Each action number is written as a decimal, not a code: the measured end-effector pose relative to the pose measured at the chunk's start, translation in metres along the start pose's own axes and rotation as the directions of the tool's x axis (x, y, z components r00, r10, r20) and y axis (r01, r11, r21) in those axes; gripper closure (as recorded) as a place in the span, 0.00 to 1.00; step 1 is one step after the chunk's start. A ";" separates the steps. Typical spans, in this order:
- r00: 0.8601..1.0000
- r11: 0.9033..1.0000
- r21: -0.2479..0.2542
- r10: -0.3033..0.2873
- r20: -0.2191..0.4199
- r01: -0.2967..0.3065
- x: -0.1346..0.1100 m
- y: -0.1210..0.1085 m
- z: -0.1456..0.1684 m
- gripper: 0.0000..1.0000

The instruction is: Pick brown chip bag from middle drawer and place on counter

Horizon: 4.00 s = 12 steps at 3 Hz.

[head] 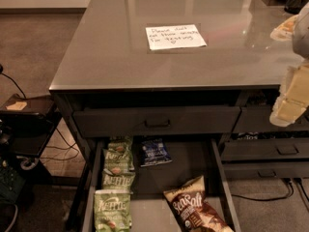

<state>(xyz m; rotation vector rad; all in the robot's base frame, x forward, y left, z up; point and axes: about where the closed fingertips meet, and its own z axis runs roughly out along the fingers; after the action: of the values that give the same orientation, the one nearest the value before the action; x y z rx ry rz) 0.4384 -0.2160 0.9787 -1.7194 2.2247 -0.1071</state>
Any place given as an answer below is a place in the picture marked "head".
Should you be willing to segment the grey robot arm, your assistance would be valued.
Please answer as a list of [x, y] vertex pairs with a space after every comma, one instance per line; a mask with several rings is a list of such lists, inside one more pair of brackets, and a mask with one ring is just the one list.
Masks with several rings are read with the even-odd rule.
[[270, 34], [276, 41], [291, 41], [293, 52], [303, 58], [299, 67], [288, 67], [269, 121], [278, 127], [293, 124], [309, 106], [309, 3]]

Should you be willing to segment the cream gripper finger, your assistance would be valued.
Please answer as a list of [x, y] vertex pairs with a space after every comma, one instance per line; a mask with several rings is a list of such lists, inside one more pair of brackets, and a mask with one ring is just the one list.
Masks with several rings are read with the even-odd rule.
[[277, 127], [293, 124], [309, 106], [309, 66], [289, 67], [279, 88], [269, 121]]
[[289, 17], [272, 30], [270, 37], [278, 42], [290, 41], [293, 37], [296, 20], [297, 14]]

